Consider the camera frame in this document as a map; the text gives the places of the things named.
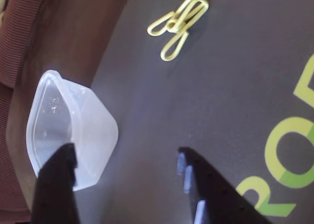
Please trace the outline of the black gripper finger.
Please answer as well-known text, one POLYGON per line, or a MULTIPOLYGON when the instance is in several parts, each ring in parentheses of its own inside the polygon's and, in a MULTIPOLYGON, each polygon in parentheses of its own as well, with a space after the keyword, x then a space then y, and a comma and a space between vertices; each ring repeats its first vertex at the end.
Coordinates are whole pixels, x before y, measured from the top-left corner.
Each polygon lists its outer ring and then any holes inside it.
POLYGON ((66 143, 45 162, 36 181, 31 210, 33 224, 79 224, 73 186, 75 145, 66 143))
POLYGON ((179 147, 177 173, 189 195, 193 224, 268 224, 201 154, 179 147))

